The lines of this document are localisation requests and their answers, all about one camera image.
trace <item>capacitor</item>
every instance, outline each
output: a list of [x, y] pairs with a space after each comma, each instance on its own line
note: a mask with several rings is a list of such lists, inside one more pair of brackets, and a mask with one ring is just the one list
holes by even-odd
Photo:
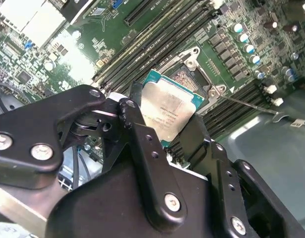
[[48, 61], [44, 63], [44, 68], [47, 71], [52, 71], [53, 69], [55, 69], [57, 65], [53, 62], [53, 61]]
[[246, 42], [248, 40], [249, 36], [246, 33], [239, 34], [237, 36], [237, 41], [238, 42]]
[[267, 29], [275, 29], [278, 27], [278, 23], [276, 21], [268, 21], [263, 24], [263, 27]]
[[292, 83], [292, 82], [294, 82], [294, 81], [296, 80], [296, 77], [295, 77], [293, 74], [290, 75], [290, 76], [285, 75], [285, 80], [286, 80], [287, 82], [289, 82], [289, 83]]
[[258, 70], [255, 71], [255, 78], [256, 79], [263, 79], [265, 77], [265, 74], [263, 72], [260, 72]]
[[291, 59], [291, 60], [297, 60], [297, 59], [299, 59], [299, 54], [296, 53], [296, 52], [293, 52], [293, 53], [290, 55], [290, 59]]
[[293, 75], [293, 70], [287, 66], [282, 67], [281, 73], [284, 74], [285, 76], [291, 76]]
[[286, 25], [282, 27], [282, 29], [286, 32], [297, 32], [299, 27], [296, 24]]
[[72, 37], [73, 37], [74, 39], [76, 39], [76, 40], [78, 40], [79, 38], [81, 38], [81, 36], [82, 36], [82, 33], [81, 33], [80, 31], [74, 31], [74, 32], [72, 33]]
[[243, 31], [243, 25], [240, 23], [233, 24], [231, 26], [231, 31], [235, 33], [241, 33]]
[[260, 63], [260, 57], [256, 55], [252, 55], [249, 57], [249, 62], [253, 64], [259, 64]]
[[252, 54], [252, 53], [255, 52], [255, 47], [253, 45], [251, 45], [251, 44], [246, 44], [243, 47], [243, 51], [248, 53], [248, 54]]

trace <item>screw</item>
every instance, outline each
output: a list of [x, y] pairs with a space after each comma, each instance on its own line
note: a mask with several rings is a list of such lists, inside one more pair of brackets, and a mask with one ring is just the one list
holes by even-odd
[[180, 201], [177, 197], [175, 197], [172, 194], [166, 194], [164, 197], [164, 202], [166, 203], [166, 206], [173, 212], [177, 212], [180, 210]]
[[243, 236], [246, 234], [246, 228], [244, 224], [237, 217], [232, 217], [232, 225], [239, 234]]
[[35, 145], [31, 149], [31, 155], [37, 160], [48, 160], [53, 156], [53, 150], [45, 144]]
[[84, 145], [84, 149], [85, 149], [85, 150], [90, 150], [90, 149], [91, 149], [91, 146], [90, 146], [90, 145]]
[[96, 98], [99, 98], [101, 96], [101, 93], [95, 89], [90, 90], [89, 93]]
[[244, 165], [245, 169], [250, 170], [250, 166], [247, 163], [243, 162], [243, 165]]
[[130, 100], [127, 100], [126, 103], [127, 103], [128, 106], [131, 106], [132, 108], [136, 107], [135, 104]]
[[217, 147], [217, 149], [219, 149], [219, 150], [221, 150], [221, 151], [224, 150], [224, 148], [223, 148], [220, 144], [216, 144], [216, 147]]
[[0, 150], [8, 149], [11, 145], [11, 137], [8, 135], [0, 134]]

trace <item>cable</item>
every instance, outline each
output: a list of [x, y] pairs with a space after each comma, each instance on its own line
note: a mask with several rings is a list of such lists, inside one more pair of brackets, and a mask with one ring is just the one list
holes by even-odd
[[76, 146], [72, 146], [73, 150], [73, 189], [78, 188], [79, 181], [79, 165], [78, 165], [78, 151]]
[[0, 86], [2, 87], [6, 87], [10, 90], [13, 90], [15, 92], [17, 92], [21, 97], [23, 97], [28, 103], [31, 103], [30, 99], [23, 93], [21, 92], [19, 89], [17, 89], [16, 87], [12, 86], [12, 85], [9, 85], [7, 83], [2, 83], [0, 82]]
[[91, 180], [91, 175], [89, 174], [89, 170], [88, 170], [87, 165], [85, 163], [85, 159], [80, 153], [78, 153], [78, 155], [79, 155], [79, 158], [80, 158], [80, 160], [81, 160], [81, 162], [84, 166], [84, 169], [85, 169], [85, 172], [86, 172], [86, 175], [87, 175], [87, 181], [90, 181]]

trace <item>screw hole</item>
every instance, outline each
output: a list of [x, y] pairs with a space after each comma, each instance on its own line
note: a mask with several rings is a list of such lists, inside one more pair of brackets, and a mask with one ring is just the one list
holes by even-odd
[[155, 152], [155, 151], [152, 152], [151, 155], [152, 155], [152, 157], [155, 158], [155, 159], [158, 159], [158, 158], [159, 158], [159, 154], [158, 154], [157, 152]]
[[103, 130], [103, 132], [107, 132], [107, 131], [109, 131], [111, 128], [112, 128], [112, 125], [111, 125], [110, 123], [104, 123], [104, 124], [102, 125], [102, 130]]
[[235, 191], [234, 186], [232, 186], [231, 184], [229, 184], [228, 187], [230, 188], [231, 191]]
[[151, 141], [151, 140], [152, 140], [151, 135], [146, 135], [146, 139], [149, 140], [149, 141]]
[[134, 103], [133, 103], [132, 101], [130, 101], [130, 100], [127, 100], [126, 103], [127, 103], [128, 106], [130, 106], [130, 107], [132, 107], [132, 108], [135, 108], [135, 107], [136, 107], [136, 106], [134, 105]]

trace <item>black cable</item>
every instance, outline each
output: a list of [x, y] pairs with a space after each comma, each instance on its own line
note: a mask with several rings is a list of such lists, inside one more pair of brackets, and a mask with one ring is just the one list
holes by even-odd
[[73, 150], [73, 189], [78, 188], [79, 181], [79, 165], [78, 165], [78, 151], [76, 146], [72, 146]]
[[78, 155], [79, 155], [79, 158], [80, 158], [80, 160], [81, 160], [81, 162], [84, 166], [84, 169], [85, 169], [85, 172], [86, 172], [86, 175], [87, 175], [87, 181], [90, 181], [91, 180], [91, 175], [89, 174], [89, 170], [88, 170], [87, 165], [85, 163], [85, 159], [80, 153], [78, 153]]

